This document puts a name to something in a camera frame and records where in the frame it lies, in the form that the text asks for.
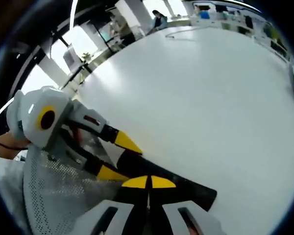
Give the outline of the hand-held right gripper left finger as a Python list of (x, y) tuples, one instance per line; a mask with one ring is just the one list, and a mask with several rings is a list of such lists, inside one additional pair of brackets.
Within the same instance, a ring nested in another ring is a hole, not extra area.
[(80, 216), (74, 235), (141, 235), (147, 217), (148, 176), (127, 180), (112, 200)]

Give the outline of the person's left hand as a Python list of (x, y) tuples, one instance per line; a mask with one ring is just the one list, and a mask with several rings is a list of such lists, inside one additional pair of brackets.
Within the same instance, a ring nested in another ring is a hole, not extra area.
[[(16, 148), (25, 148), (30, 142), (27, 139), (17, 140), (13, 137), (10, 132), (7, 132), (0, 136), (0, 143), (8, 146), (8, 147), (16, 147)], [(0, 146), (0, 157), (4, 159), (13, 160), (20, 150), (11, 150)]]

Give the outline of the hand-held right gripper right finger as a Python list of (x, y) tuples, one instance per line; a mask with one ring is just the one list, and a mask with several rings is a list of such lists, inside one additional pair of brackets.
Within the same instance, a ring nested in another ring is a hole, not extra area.
[(154, 235), (224, 235), (221, 223), (168, 179), (151, 176), (150, 221)]

